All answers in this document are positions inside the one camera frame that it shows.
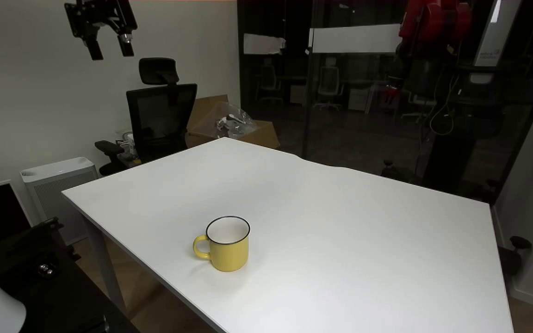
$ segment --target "table leg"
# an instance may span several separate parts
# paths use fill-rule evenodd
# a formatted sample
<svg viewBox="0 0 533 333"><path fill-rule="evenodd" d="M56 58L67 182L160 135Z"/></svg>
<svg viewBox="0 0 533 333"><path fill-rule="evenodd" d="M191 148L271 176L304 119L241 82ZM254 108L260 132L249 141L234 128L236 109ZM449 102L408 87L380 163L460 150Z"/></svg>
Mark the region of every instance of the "table leg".
<svg viewBox="0 0 533 333"><path fill-rule="evenodd" d="M88 220L88 226L90 226L90 244L93 248L95 261L97 261L99 270L103 274L108 296L127 315L127 305L125 305L125 300L123 300L123 293L121 293L121 287L119 287L119 280L117 280L116 268L112 265L112 257L110 257L106 243L104 243L104 235L90 220Z"/></svg>

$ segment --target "yellow mug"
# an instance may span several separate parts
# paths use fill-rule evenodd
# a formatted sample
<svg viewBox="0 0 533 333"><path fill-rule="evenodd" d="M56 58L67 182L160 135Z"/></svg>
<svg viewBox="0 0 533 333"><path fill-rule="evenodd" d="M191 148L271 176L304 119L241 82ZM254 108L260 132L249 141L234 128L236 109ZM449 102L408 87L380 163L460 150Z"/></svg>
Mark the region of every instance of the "yellow mug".
<svg viewBox="0 0 533 333"><path fill-rule="evenodd" d="M193 243L193 254L210 261L217 270L234 272L249 261L251 224L241 217L221 217L210 222L206 235ZM210 252L201 250L201 243L210 243Z"/></svg>

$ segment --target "mug handle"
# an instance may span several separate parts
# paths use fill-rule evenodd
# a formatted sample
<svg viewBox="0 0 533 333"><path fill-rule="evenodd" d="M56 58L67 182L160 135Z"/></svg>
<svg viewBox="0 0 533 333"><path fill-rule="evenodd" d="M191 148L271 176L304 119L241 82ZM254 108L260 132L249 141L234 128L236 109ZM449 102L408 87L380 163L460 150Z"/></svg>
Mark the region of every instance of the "mug handle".
<svg viewBox="0 0 533 333"><path fill-rule="evenodd" d="M199 259L203 259L203 261L210 261L210 252L203 252L203 250L199 250L199 244L201 243L208 243L208 237L197 237L195 241L193 241L193 254L195 254L195 257L199 257Z"/></svg>

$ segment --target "white table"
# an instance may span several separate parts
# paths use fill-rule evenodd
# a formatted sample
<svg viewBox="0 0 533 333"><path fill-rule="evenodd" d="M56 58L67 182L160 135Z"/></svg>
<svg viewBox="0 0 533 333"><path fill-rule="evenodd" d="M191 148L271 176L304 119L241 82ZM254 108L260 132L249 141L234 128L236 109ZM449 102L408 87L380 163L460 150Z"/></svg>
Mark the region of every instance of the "white table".
<svg viewBox="0 0 533 333"><path fill-rule="evenodd" d="M66 194L225 331L513 331L488 204L232 139ZM221 215L252 224L234 274L191 254Z"/></svg>

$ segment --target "mug rim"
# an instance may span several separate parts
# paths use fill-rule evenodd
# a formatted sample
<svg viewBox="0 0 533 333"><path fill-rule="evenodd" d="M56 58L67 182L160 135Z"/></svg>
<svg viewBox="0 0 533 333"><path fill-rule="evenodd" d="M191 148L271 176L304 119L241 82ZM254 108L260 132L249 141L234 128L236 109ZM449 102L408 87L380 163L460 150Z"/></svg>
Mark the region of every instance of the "mug rim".
<svg viewBox="0 0 533 333"><path fill-rule="evenodd" d="M236 243L219 243L219 241L212 239L212 237L210 237L210 228L212 228L215 222L225 220L225 219L238 219L238 220L245 222L245 224L249 226L245 237L241 237L241 239L236 241ZM238 244L238 243L243 243L245 239L249 239L249 235L251 235L251 224L249 224L249 220L243 219L243 217L238 217L238 215L225 215L225 217L214 219L214 220L208 224L208 228L206 228L206 237L208 237L212 243L215 243L215 244Z"/></svg>

